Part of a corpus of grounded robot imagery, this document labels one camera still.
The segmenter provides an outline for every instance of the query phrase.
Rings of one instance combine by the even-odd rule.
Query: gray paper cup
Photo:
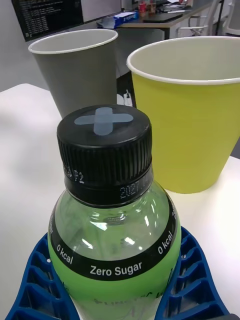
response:
[[[117,103],[117,37],[113,30],[88,29],[29,46],[62,117],[84,107]]]

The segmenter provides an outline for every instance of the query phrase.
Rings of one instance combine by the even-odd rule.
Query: chair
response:
[[[176,29],[176,38],[179,37],[181,30],[190,30],[194,36],[211,36],[213,34],[214,16],[221,0],[213,0],[207,16],[192,15],[188,19],[188,26],[182,26]],[[191,26],[193,19],[205,18],[203,25]]]
[[[223,34],[240,36],[240,1],[232,0],[230,10],[223,24]]]

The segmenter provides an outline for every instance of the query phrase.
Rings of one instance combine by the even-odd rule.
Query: black label band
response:
[[[147,250],[127,259],[101,261],[82,256],[69,248],[59,235],[53,209],[49,235],[58,258],[77,274],[100,281],[118,281],[139,276],[157,265],[169,252],[177,233],[176,210],[167,195],[169,218],[160,238]]]

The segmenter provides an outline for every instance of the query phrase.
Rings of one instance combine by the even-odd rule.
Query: white desk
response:
[[[47,232],[64,189],[60,120],[46,90],[22,84],[0,93],[0,319],[17,296],[28,257]],[[209,190],[170,195],[181,224],[205,252],[223,302],[240,316],[240,160],[230,157]]]

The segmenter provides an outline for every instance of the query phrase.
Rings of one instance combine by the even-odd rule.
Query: cup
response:
[[[60,33],[29,46],[62,117],[117,103],[115,39],[108,29]]]
[[[153,170],[165,189],[213,185],[240,136],[240,38],[146,45],[127,59],[137,108],[152,123]]]

